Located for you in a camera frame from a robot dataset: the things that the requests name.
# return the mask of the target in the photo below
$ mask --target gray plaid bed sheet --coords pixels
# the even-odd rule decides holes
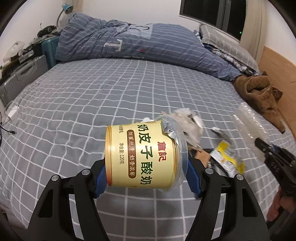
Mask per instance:
[[[18,124],[6,124],[16,135],[4,134],[0,150],[0,197],[28,226],[32,211],[50,177],[76,175],[104,157],[107,125],[140,122],[190,108],[205,123],[201,145],[214,148],[220,138],[210,129],[225,130],[246,164],[248,180],[266,216],[278,183],[246,147],[231,115],[243,100],[232,84],[170,64],[133,59],[91,59],[58,64],[17,97]],[[295,153],[290,130],[280,132],[258,115],[270,140]],[[76,235],[82,238],[74,197],[70,197]],[[183,240],[199,201],[188,183],[169,192],[107,187],[96,201],[111,241]],[[213,237],[220,234],[225,206]]]

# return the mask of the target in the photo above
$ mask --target brown cloth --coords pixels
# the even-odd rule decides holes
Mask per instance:
[[[276,100],[272,93],[272,83],[268,76],[247,77],[240,75],[236,78],[233,85],[244,101],[273,124],[281,133],[285,132],[285,126],[281,121]]]
[[[266,71],[263,71],[262,75],[268,76]],[[280,91],[279,89],[272,87],[272,94],[274,95],[274,98],[276,99],[276,102],[278,103],[281,97],[283,96],[283,91]]]

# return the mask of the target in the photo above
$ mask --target yellow wrapper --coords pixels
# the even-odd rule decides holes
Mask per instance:
[[[108,126],[105,163],[110,186],[170,188],[176,174],[174,140],[161,121]]]

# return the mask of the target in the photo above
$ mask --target gray suitcase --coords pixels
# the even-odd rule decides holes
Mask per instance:
[[[36,57],[18,67],[0,86],[0,98],[3,105],[6,106],[14,100],[27,85],[47,71],[48,64],[45,55]]]

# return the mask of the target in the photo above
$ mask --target finger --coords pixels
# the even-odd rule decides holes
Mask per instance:
[[[284,209],[288,210],[290,213],[292,213],[293,210],[295,209],[295,202],[293,197],[288,197],[288,196],[282,197],[280,203],[281,203],[281,206]]]
[[[277,216],[279,215],[279,211],[278,209],[274,208],[274,205],[271,206],[271,208],[269,209],[268,213],[267,213],[267,220],[272,222],[273,220],[275,220],[277,218]]]
[[[267,216],[266,216],[268,221],[270,221],[270,222],[273,221],[279,215],[278,209],[281,206],[280,201],[281,201],[281,187],[279,187],[279,190],[278,190],[278,192],[276,193],[276,195],[274,197],[272,205],[268,210],[268,213],[267,213]]]
[[[281,189],[278,190],[276,195],[274,196],[274,208],[278,210],[281,206]]]

